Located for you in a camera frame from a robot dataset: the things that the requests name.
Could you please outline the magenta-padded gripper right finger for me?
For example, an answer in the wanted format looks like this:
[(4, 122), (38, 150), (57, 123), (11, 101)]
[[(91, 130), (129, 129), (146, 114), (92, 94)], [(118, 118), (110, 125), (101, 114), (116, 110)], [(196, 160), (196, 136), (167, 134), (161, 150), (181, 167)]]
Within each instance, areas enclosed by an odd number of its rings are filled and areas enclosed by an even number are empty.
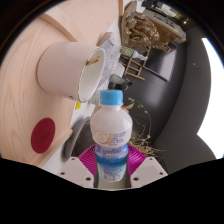
[(140, 188), (167, 176), (154, 157), (144, 156), (133, 146), (129, 146), (127, 171), (131, 188)]

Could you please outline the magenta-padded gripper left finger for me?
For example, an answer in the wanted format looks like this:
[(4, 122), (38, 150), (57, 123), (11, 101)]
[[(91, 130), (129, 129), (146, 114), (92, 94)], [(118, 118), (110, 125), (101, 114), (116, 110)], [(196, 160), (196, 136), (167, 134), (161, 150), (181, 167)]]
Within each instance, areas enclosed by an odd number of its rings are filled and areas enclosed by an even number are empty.
[(91, 146), (78, 157), (70, 157), (59, 170), (57, 175), (84, 188), (94, 188), (97, 179), (97, 161), (94, 152), (95, 146)]

